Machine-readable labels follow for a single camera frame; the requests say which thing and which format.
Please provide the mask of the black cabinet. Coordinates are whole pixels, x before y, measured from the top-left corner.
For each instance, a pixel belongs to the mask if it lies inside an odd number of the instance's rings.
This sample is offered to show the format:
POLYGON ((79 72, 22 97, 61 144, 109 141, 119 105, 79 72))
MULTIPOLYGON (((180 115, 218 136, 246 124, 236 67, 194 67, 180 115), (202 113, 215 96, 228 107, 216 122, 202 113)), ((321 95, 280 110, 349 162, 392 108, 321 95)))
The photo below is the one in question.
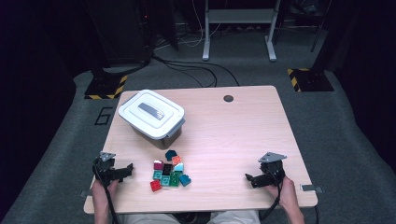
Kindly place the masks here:
POLYGON ((149 62, 148 27, 141 19, 142 0, 84 0, 107 62, 140 65, 149 62))

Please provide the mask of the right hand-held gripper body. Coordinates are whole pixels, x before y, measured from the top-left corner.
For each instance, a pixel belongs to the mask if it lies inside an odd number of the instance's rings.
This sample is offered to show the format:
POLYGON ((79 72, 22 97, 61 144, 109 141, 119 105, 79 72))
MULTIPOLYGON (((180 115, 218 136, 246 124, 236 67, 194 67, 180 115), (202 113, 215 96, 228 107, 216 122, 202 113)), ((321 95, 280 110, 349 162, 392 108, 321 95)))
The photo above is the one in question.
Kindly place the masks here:
POLYGON ((260 176, 259 183, 261 187, 277 186, 285 177, 283 169, 283 160, 286 159, 285 155, 276 154, 274 152, 265 153, 260 159, 262 175, 260 176))

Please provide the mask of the white box lid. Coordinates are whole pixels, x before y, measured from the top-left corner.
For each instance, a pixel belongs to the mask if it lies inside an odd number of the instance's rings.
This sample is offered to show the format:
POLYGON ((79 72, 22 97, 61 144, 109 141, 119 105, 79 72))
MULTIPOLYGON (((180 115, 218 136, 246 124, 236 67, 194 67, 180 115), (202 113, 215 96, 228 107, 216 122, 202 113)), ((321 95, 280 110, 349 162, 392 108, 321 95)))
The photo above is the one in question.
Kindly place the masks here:
POLYGON ((151 90, 142 90, 123 103, 119 115, 154 140, 171 137, 184 124, 185 110, 151 90))

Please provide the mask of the transparent brown storage box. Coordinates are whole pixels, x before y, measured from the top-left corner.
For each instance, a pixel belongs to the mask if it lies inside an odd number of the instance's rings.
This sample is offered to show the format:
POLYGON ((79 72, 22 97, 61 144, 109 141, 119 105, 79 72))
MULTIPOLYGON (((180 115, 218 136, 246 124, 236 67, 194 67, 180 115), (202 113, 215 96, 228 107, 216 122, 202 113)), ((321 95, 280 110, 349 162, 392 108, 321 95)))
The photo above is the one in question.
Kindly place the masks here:
POLYGON ((182 125, 184 123, 185 123, 185 120, 183 119, 165 137, 163 137, 161 139, 151 138, 147 134, 142 133, 141 131, 137 130, 135 127, 133 127, 133 130, 136 134, 143 137, 145 140, 150 142, 155 147, 157 147, 159 149, 168 149, 181 135, 182 125))

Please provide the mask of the green building block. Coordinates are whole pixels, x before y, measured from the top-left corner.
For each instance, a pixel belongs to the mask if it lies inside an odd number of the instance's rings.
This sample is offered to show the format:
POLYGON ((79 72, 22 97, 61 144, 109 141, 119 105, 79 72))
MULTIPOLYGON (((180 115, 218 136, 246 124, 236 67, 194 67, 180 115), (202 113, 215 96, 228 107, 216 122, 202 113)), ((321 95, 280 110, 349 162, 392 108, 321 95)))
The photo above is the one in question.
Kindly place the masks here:
POLYGON ((170 173, 170 181, 169 181, 169 186, 170 187, 178 187, 179 186, 179 177, 183 175, 182 172, 171 172, 170 173))

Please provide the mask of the person's left hand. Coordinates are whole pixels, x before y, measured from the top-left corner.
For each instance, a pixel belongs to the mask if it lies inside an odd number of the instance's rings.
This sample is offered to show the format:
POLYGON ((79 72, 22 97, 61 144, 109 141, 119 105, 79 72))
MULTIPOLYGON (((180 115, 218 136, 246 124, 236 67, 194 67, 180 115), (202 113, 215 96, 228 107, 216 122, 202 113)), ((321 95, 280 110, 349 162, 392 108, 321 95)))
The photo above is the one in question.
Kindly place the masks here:
POLYGON ((106 192, 108 191, 110 194, 111 199, 115 198, 117 186, 119 184, 118 180, 114 180, 110 183, 108 187, 104 187, 102 183, 95 179, 91 191, 92 191, 92 198, 95 203, 104 203, 107 201, 106 192))

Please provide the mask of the white metal desk frame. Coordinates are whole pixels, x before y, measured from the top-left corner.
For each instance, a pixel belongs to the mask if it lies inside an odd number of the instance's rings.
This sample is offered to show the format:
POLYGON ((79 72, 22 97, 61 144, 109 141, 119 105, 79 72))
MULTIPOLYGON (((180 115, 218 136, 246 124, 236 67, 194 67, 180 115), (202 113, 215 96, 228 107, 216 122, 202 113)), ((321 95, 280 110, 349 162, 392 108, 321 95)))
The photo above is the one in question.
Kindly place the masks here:
POLYGON ((259 9, 210 9, 209 0, 205 0, 205 42, 202 59, 209 60, 210 53, 210 24, 250 24, 265 23, 270 25, 270 30, 265 38, 265 44, 270 62, 276 61, 276 52, 274 49, 273 35, 276 28, 276 21, 279 12, 281 0, 275 0, 272 8, 259 9))

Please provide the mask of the dark curtain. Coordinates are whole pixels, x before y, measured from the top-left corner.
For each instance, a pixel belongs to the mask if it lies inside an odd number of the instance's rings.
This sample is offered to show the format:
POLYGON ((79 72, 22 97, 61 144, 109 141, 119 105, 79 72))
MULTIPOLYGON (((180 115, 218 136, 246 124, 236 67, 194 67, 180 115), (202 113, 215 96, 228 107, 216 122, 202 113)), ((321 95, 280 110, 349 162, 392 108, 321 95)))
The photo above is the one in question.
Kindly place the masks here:
POLYGON ((335 0, 331 18, 346 41, 335 75, 357 125, 396 173, 396 0, 335 0))
POLYGON ((47 150, 76 85, 32 0, 0 0, 0 219, 47 150))

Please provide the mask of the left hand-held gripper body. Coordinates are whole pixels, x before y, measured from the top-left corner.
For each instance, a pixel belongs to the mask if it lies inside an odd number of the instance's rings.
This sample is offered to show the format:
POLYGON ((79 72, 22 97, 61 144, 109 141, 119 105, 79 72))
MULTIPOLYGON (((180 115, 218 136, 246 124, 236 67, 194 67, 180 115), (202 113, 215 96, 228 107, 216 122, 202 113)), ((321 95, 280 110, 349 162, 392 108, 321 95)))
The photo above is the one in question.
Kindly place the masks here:
POLYGON ((112 181, 120 179, 120 177, 116 177, 114 157, 114 153, 101 152, 92 163, 95 179, 99 180, 104 187, 108 187, 112 181))

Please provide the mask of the black striped stand base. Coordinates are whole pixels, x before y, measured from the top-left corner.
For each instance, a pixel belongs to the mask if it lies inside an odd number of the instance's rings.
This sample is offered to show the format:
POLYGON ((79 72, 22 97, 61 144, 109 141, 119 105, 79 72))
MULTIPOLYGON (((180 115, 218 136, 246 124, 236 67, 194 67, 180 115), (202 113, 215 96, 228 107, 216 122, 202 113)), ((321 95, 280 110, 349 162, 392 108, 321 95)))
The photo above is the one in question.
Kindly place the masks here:
POLYGON ((127 76, 94 77, 84 93, 85 99, 116 99, 120 96, 127 76))
POLYGON ((323 72, 315 73, 307 68, 288 69, 292 87, 297 92, 333 91, 332 84, 323 72))

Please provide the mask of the person's right hand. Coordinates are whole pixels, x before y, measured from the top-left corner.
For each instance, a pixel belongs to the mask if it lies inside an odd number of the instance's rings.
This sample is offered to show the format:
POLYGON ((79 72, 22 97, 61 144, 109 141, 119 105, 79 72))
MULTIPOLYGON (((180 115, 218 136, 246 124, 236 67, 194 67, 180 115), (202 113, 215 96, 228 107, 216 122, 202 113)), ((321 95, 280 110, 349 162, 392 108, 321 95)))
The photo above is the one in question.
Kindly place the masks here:
POLYGON ((267 186, 265 189, 276 199, 279 199, 279 205, 285 210, 298 206, 294 182, 288 177, 284 177, 280 187, 267 186))

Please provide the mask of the black metal pole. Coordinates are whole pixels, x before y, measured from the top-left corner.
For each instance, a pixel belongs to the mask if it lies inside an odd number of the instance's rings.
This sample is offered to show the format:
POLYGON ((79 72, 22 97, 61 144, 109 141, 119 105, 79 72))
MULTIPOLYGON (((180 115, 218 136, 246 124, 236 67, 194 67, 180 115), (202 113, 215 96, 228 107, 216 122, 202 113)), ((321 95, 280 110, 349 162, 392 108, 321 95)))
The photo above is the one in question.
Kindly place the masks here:
POLYGON ((318 24, 318 28, 316 30, 316 36, 313 42, 313 45, 311 47, 311 52, 315 51, 315 48, 317 46, 318 43, 318 39, 320 37, 321 31, 323 29, 324 23, 326 21, 327 15, 329 13, 330 7, 332 5, 332 0, 319 0, 319 6, 320 6, 320 20, 319 20, 319 24, 318 24))

